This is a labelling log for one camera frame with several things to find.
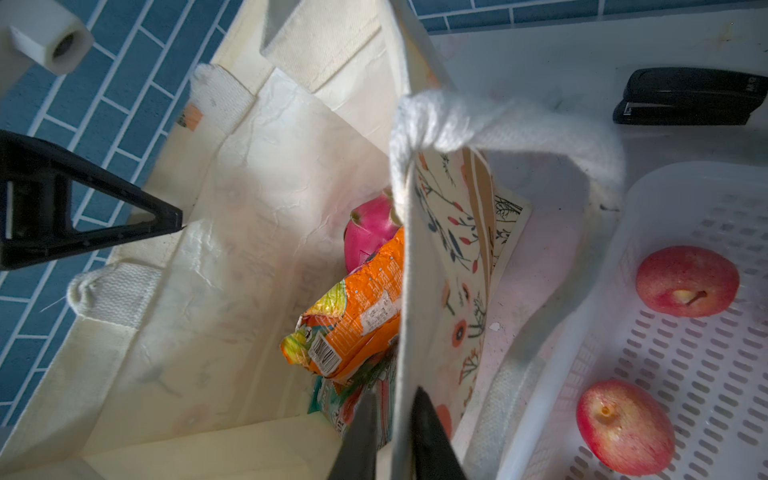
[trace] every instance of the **perforated basket bottom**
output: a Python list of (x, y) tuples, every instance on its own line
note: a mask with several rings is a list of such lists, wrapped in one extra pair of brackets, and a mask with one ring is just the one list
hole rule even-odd
[[(612, 374), (646, 389), (674, 424), (677, 451), (659, 478), (768, 480), (768, 204), (727, 195), (691, 236), (738, 266), (737, 299), (703, 319), (652, 313), (637, 299)], [(573, 456), (555, 478), (627, 478), (583, 441)]]

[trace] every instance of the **blue tile wall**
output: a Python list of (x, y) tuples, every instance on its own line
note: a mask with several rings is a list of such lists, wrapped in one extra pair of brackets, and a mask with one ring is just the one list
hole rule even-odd
[[(34, 65), (0, 98), (0, 128), (51, 141), (143, 186), (242, 0), (59, 0), (96, 44), (69, 75)], [(72, 186), (78, 230), (123, 224), (129, 205)], [(0, 445), (74, 322), (66, 286), (111, 249), (0, 272)]]
[(431, 35), (529, 27), (542, 22), (610, 20), (611, 15), (626, 18), (685, 13), (695, 7), (742, 8), (758, 3), (760, 0), (409, 0)]

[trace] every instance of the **white label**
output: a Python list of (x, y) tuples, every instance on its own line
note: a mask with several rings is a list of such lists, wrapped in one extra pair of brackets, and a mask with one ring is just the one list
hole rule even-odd
[(333, 373), (339, 368), (339, 364), (341, 363), (341, 356), (339, 356), (328, 343), (326, 337), (322, 336), (320, 333), (317, 333), (317, 338), (315, 338), (315, 341), (310, 347), (310, 358), (317, 364), (317, 367), (320, 369), (323, 376), (328, 376)]
[(384, 291), (384, 295), (382, 295), (379, 301), (360, 316), (362, 334), (368, 335), (373, 330), (384, 325), (384, 323), (394, 317), (396, 313), (397, 307), (395, 307), (395, 304), (389, 299), (389, 294)]

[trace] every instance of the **black triangular gripper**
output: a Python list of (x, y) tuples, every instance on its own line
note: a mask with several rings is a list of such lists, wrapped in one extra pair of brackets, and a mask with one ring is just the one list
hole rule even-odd
[[(122, 200), (152, 221), (80, 232), (71, 185)], [(48, 262), (181, 229), (181, 210), (50, 142), (0, 130), (0, 270)]]

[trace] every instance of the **snack package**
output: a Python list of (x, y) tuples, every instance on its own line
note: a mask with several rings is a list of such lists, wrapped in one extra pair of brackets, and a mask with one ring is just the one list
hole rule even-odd
[(355, 418), (362, 395), (371, 392), (376, 400), (376, 418), (379, 420), (376, 448), (382, 448), (392, 439), (395, 403), (391, 393), (395, 388), (396, 357), (396, 346), (377, 353), (360, 366), (347, 386), (318, 376), (309, 413), (323, 412), (333, 428), (344, 438)]
[(299, 317), (296, 332), (280, 343), (288, 363), (346, 384), (369, 357), (392, 345), (400, 330), (404, 243), (401, 228)]

